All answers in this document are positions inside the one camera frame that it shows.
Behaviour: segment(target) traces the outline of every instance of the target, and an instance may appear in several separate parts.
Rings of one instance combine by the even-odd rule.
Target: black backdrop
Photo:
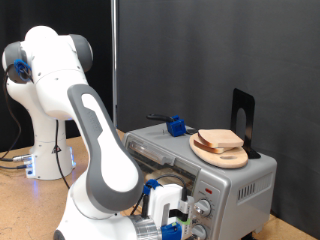
[[[235,87],[256,99],[253,147],[278,170],[272,210],[320,238],[320,2],[120,0],[118,128],[179,114],[229,128]]]
[[[87,38],[93,49],[93,66],[86,73],[87,80],[102,98],[108,112],[112,114],[110,1],[0,0],[1,55],[9,43],[23,41],[27,31],[38,25],[49,26],[59,35],[79,34]],[[0,69],[2,79],[4,74],[2,66]],[[22,125],[22,135],[15,148],[33,145],[33,129],[28,112],[12,99],[10,104]],[[0,91],[0,112],[0,151],[5,151],[18,130],[9,115],[2,91]],[[68,121],[66,128],[68,138],[79,136],[73,121]]]

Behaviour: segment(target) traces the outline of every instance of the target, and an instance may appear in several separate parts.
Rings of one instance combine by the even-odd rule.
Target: black bookend
[[[235,88],[233,90],[233,102],[231,113],[231,131],[237,133],[237,115],[240,108],[246,114],[246,132],[243,149],[247,152],[249,159],[261,158],[260,154],[251,148],[253,118],[254,118],[255,100],[253,96]]]

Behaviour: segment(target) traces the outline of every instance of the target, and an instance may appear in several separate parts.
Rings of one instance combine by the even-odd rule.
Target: toaster oven
[[[193,153],[189,137],[172,137],[166,125],[159,124],[128,132],[123,144],[145,181],[167,173],[185,180],[196,203],[193,227],[198,235],[203,233],[202,239],[238,240],[261,231],[270,215],[276,161],[261,154],[242,168],[218,168]],[[181,184],[175,178],[160,183]]]

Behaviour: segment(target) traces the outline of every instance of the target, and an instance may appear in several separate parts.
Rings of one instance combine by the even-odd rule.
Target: blue plastic piece
[[[22,81],[24,82],[28,82],[30,81],[30,77],[29,78],[23,78],[21,73],[27,73],[29,74],[29,71],[31,72],[31,67],[24,61],[22,61],[21,59],[16,59],[14,60],[14,68],[16,69],[16,72],[18,73],[19,77],[21,78]]]
[[[179,223],[172,223],[167,226],[161,227],[162,240],[181,240],[182,227]]]
[[[159,187],[160,184],[158,183],[157,180],[155,179],[150,179],[149,181],[146,182],[146,184],[143,187],[143,193],[145,195],[150,195],[150,189],[156,189],[157,187]]]
[[[166,122],[168,132],[174,136],[180,136],[187,132],[186,125],[183,119],[180,119],[178,115],[172,117],[174,122]]]

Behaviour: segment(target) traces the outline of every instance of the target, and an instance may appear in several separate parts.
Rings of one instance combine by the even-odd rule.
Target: toaster oven knob
[[[210,203],[207,200],[200,200],[194,205],[194,208],[202,217],[209,216],[211,211]]]
[[[206,229],[202,225],[196,225],[192,228],[192,236],[196,240],[207,239]]]

